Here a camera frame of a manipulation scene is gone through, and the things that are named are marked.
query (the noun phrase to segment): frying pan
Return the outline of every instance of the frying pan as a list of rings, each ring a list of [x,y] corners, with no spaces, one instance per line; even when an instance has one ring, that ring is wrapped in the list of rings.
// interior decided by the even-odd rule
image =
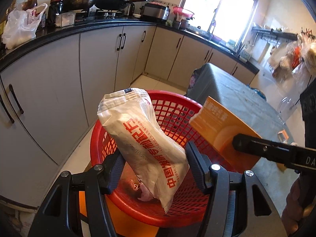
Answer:
[[[100,10],[120,11],[132,2],[147,2],[149,0],[95,0],[95,6]]]

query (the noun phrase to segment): orange cardboard box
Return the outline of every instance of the orange cardboard box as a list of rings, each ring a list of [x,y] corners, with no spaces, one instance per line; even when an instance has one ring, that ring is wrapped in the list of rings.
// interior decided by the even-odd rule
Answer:
[[[190,119],[190,125],[239,173],[251,169],[260,159],[236,151],[232,141],[237,134],[261,137],[211,97],[206,99],[202,109]]]

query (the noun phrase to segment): kitchen cabinet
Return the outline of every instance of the kitchen cabinet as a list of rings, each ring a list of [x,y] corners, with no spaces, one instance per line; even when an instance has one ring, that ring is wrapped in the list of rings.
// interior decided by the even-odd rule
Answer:
[[[88,129],[78,55],[79,34],[44,45],[0,73],[23,126],[58,165]]]
[[[141,40],[141,44],[138,50],[132,81],[134,81],[145,70],[146,62],[151,48],[151,43],[153,42],[155,31],[155,26],[146,26],[144,29],[143,38]]]
[[[188,88],[193,71],[206,63],[211,51],[211,47],[185,36],[168,81]]]
[[[213,65],[219,67],[220,69],[226,71],[231,74],[237,62],[225,55],[224,53],[213,49],[207,62],[212,63]]]
[[[0,104],[0,195],[37,207],[54,180],[58,165],[23,128],[1,85],[0,97],[3,101]],[[14,120],[13,124],[4,108]]]
[[[89,126],[97,120],[100,101],[114,92],[123,27],[94,30],[80,36],[80,75]]]
[[[246,69],[240,63],[237,63],[237,65],[233,69],[232,75],[235,78],[237,78],[240,82],[243,82],[245,85],[250,84],[253,78],[255,77],[254,73]]]
[[[143,32],[144,26],[126,26],[123,29],[117,61],[115,91],[129,88],[131,85]]]
[[[158,27],[151,45],[145,71],[167,80],[183,37],[184,35],[182,34]]]

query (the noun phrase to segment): silver bolt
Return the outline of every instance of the silver bolt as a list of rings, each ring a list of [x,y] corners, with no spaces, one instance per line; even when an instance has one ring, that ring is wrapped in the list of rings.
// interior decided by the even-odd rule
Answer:
[[[60,174],[61,177],[66,177],[68,175],[69,175],[68,171],[62,171],[61,174]]]
[[[103,166],[101,164],[97,164],[93,167],[94,170],[99,171],[103,168]]]
[[[251,170],[246,170],[246,175],[252,177],[254,175],[254,172]]]
[[[213,165],[211,166],[211,168],[212,168],[213,170],[215,170],[215,171],[218,171],[218,170],[221,169],[221,166],[218,165],[218,164],[213,164]]]

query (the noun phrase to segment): window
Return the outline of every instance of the window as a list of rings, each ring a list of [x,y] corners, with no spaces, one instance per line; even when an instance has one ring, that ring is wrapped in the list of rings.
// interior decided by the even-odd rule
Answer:
[[[258,0],[182,0],[195,13],[191,25],[222,39],[235,48],[243,39]]]

